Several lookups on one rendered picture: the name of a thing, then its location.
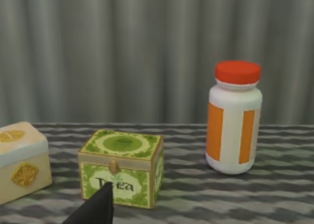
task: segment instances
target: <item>bottle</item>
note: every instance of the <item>bottle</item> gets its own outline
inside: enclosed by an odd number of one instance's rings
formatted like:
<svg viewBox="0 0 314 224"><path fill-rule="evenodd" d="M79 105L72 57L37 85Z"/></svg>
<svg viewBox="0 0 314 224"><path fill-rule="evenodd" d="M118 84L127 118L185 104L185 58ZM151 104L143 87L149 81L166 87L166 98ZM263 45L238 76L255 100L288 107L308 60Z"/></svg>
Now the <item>bottle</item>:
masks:
<svg viewBox="0 0 314 224"><path fill-rule="evenodd" d="M217 84L209 91L206 160L216 171L240 174L255 159L262 94L256 88L258 64L230 60L217 63Z"/></svg>

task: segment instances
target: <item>tablecloth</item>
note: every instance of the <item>tablecloth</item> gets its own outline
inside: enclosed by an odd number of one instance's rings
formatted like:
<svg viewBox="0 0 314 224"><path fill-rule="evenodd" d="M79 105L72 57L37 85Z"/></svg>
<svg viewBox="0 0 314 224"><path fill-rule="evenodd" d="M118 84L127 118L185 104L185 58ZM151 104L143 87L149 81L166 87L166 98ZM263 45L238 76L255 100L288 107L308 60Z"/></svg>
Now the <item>tablecloth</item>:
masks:
<svg viewBox="0 0 314 224"><path fill-rule="evenodd" d="M155 209L118 206L114 224L314 224L314 126L261 126L253 168L226 176L205 161L206 125L34 125L49 140L53 184L0 206L0 224L60 224L77 209L77 150L101 128L165 138Z"/></svg>

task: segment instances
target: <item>bottle lid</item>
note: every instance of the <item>bottle lid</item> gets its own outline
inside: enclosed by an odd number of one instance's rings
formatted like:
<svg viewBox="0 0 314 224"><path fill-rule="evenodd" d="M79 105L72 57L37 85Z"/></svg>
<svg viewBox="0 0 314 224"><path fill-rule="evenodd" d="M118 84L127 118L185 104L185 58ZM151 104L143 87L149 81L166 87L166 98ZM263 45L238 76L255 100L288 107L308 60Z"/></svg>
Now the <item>bottle lid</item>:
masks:
<svg viewBox="0 0 314 224"><path fill-rule="evenodd" d="M254 84L261 76L261 68L256 63L242 60L218 62L215 68L217 80L229 84Z"/></svg>

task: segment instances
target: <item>gold latch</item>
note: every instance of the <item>gold latch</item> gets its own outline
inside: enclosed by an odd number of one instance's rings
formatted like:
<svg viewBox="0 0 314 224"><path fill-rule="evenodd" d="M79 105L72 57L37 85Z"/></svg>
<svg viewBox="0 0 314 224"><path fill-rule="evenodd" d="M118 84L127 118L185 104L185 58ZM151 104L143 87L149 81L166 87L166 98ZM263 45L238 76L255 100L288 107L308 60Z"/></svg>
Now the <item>gold latch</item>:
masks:
<svg viewBox="0 0 314 224"><path fill-rule="evenodd" d="M120 171L117 161L111 160L109 163L109 171L112 175L117 174Z"/></svg>

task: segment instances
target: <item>white box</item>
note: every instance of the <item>white box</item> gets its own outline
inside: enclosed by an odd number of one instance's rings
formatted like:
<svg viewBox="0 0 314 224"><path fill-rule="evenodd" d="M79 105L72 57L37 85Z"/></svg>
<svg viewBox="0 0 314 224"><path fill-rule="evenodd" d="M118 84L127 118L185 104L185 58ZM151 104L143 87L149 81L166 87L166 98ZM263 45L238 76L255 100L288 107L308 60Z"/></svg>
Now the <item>white box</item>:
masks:
<svg viewBox="0 0 314 224"><path fill-rule="evenodd" d="M0 128L0 204L51 183L46 137L28 122Z"/></svg>

